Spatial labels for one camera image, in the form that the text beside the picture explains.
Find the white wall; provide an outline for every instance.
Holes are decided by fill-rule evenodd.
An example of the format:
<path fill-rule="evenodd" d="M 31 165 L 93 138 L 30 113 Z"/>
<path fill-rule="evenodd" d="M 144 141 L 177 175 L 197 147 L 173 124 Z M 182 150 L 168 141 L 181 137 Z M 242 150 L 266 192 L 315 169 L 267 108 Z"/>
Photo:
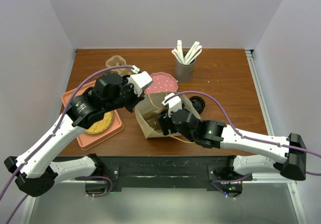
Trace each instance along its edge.
<path fill-rule="evenodd" d="M 283 0 L 254 51 L 274 131 L 301 134 L 306 147 L 321 152 L 321 1 Z M 308 155 L 307 170 L 321 172 Z M 298 184 L 309 223 L 320 223 L 321 178 Z"/>
<path fill-rule="evenodd" d="M 76 48 L 253 49 L 281 0 L 50 0 Z"/>
<path fill-rule="evenodd" d="M 32 146 L 58 117 L 72 56 L 49 0 L 0 0 L 0 190 L 10 176 L 3 160 Z M 13 183 L 0 223 L 23 195 Z"/>

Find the white bracket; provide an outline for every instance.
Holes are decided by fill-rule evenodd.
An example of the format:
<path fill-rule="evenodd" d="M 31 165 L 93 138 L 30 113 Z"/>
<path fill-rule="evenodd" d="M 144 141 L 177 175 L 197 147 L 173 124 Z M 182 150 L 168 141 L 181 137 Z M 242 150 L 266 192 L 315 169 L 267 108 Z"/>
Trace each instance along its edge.
<path fill-rule="evenodd" d="M 172 116 L 172 112 L 176 112 L 180 109 L 182 109 L 182 100 L 180 97 L 175 96 L 173 98 L 171 98 L 170 100 L 168 100 L 167 102 L 165 102 L 168 98 L 174 96 L 175 93 L 170 93 L 169 95 L 165 96 L 165 100 L 162 102 L 163 106 L 169 106 L 169 117 Z"/>
<path fill-rule="evenodd" d="M 138 96 L 152 85 L 152 78 L 147 72 L 133 74 L 129 77 L 129 83 L 134 85 L 134 90 Z"/>

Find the cable clip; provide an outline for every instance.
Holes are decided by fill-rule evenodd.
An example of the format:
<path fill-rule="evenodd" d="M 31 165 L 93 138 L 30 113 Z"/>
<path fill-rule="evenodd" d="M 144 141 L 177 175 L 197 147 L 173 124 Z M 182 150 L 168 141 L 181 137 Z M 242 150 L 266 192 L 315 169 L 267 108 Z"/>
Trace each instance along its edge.
<path fill-rule="evenodd" d="M 140 72 L 140 69 L 136 66 L 132 66 L 134 69 L 132 69 L 132 71 L 135 73 L 135 74 L 138 74 Z"/>

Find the white stick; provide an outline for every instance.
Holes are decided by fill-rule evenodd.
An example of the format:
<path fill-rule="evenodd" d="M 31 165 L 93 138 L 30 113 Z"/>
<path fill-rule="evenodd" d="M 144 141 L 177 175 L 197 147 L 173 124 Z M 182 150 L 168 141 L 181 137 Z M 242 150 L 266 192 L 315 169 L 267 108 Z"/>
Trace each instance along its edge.
<path fill-rule="evenodd" d="M 177 51 L 179 53 L 179 56 L 183 59 L 183 64 L 185 64 L 181 40 L 177 40 Z"/>
<path fill-rule="evenodd" d="M 192 63 L 192 62 L 194 61 L 194 59 L 195 59 L 198 55 L 200 55 L 201 52 L 202 52 L 202 49 L 201 49 L 189 62 L 187 62 L 186 64 L 189 65 L 190 63 Z"/>
<path fill-rule="evenodd" d="M 193 51 L 191 54 L 190 54 L 190 56 L 188 57 L 188 59 L 186 59 L 186 63 L 188 63 L 193 57 L 194 57 L 194 55 L 199 51 L 199 50 L 201 50 L 201 48 L 202 48 L 202 46 L 198 46 L 196 49 L 195 49 L 195 51 Z"/>
<path fill-rule="evenodd" d="M 179 57 L 179 55 L 177 54 L 177 51 L 175 51 L 175 50 L 176 50 L 176 49 L 173 49 L 173 50 L 172 50 L 173 55 L 176 57 L 176 59 L 177 59 L 181 64 L 183 64 L 181 58 Z"/>
<path fill-rule="evenodd" d="M 186 61 L 188 59 L 188 57 L 191 55 L 191 53 L 198 47 L 198 45 L 200 44 L 200 42 L 194 42 L 194 44 L 192 45 L 192 47 L 190 48 L 189 52 L 185 55 L 184 57 L 184 61 Z"/>

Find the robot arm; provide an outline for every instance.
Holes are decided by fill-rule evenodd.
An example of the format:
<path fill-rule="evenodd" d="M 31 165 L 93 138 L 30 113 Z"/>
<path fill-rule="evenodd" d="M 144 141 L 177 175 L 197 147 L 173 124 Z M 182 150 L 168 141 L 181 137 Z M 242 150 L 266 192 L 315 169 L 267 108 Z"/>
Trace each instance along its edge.
<path fill-rule="evenodd" d="M 262 142 L 246 139 L 236 134 L 230 125 L 218 121 L 202 121 L 182 107 L 181 99 L 176 96 L 163 105 L 169 107 L 162 118 L 163 132 L 181 133 L 188 140 L 204 148 L 225 148 L 243 150 L 256 156 L 233 156 L 225 168 L 216 170 L 216 174 L 235 179 L 249 173 L 277 172 L 293 180 L 305 180 L 306 153 L 290 150 Z M 306 149 L 300 135 L 275 137 L 239 130 L 243 136 L 274 141 L 281 145 L 292 145 Z"/>
<path fill-rule="evenodd" d="M 132 112 L 143 100 L 143 92 L 152 84 L 147 72 L 121 77 L 116 73 L 107 73 L 97 79 L 95 86 L 88 88 L 82 95 L 74 97 L 68 106 L 59 129 L 53 134 L 58 121 L 29 150 L 18 157 L 5 160 L 7 169 L 17 173 L 18 188 L 31 195 L 39 196 L 47 192 L 55 183 L 80 176 L 102 176 L 104 163 L 92 154 L 66 162 L 53 162 L 53 159 L 78 135 L 102 120 L 106 112 L 125 107 Z M 222 122 L 202 121 L 184 109 L 181 99 L 176 96 L 167 102 L 168 112 L 159 118 L 164 135 L 179 132 L 190 141 L 205 148 L 228 148 L 248 151 L 257 156 L 231 156 L 224 168 L 215 169 L 215 174 L 226 180 L 235 180 L 239 176 L 255 172 L 279 172 L 293 180 L 305 179 L 305 153 L 272 146 L 242 138 L 233 128 Z M 287 137 L 272 137 L 240 131 L 261 140 L 278 141 L 281 144 L 305 148 L 297 134 Z M 43 143 L 49 135 L 51 139 L 27 163 L 26 157 Z"/>
<path fill-rule="evenodd" d="M 107 73 L 98 78 L 94 87 L 73 98 L 67 114 L 54 134 L 53 129 L 61 115 L 29 150 L 18 157 L 8 157 L 5 160 L 5 165 L 11 173 L 24 164 L 17 174 L 18 188 L 35 197 L 44 194 L 55 183 L 64 180 L 80 176 L 102 176 L 104 164 L 96 155 L 66 162 L 52 161 L 73 139 L 95 122 L 102 120 L 106 112 L 122 107 L 132 112 L 137 103 L 144 99 L 143 92 L 151 84 L 152 79 L 147 72 L 125 77 L 117 73 Z M 25 163 L 27 156 L 49 135 L 52 137 L 46 145 Z"/>

